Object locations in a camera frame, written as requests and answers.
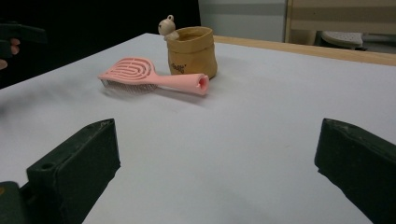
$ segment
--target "wooden table edge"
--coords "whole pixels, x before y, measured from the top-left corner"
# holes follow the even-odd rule
[[[352,61],[358,63],[376,63],[396,66],[396,54],[359,51],[350,49],[331,49],[317,46],[296,45],[239,37],[214,35],[216,43],[233,44],[259,49],[273,49],[324,58]]]

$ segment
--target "wall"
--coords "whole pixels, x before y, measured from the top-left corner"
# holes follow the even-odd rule
[[[215,35],[283,42],[287,0],[199,0],[201,24]]]

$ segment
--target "dark object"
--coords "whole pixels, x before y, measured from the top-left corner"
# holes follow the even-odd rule
[[[80,224],[119,168],[114,119],[90,124],[30,166],[22,188],[0,183],[0,224]]]
[[[139,1],[134,7],[123,0],[1,1],[2,18],[46,30],[49,43],[22,41],[20,52],[0,70],[0,89],[144,33],[158,34],[159,22],[168,15],[174,15],[177,29],[201,25],[198,0]]]
[[[322,122],[315,165],[374,224],[396,223],[396,146],[360,127]]]
[[[355,48],[355,50],[366,51],[366,50],[367,50],[367,48],[364,48],[364,47],[359,47],[359,48]]]
[[[33,26],[18,24],[15,21],[0,21],[0,58],[11,58],[9,39],[46,44],[46,31]]]

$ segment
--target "hairbrush handle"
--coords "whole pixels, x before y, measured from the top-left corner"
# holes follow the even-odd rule
[[[157,76],[151,81],[152,84],[200,95],[205,95],[209,88],[209,77],[205,74]]]

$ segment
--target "black background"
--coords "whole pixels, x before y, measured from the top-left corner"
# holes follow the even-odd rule
[[[8,0],[0,18],[45,29],[48,44],[21,42],[20,53],[0,70],[0,89],[108,49],[174,15],[177,29],[201,25],[198,0]]]

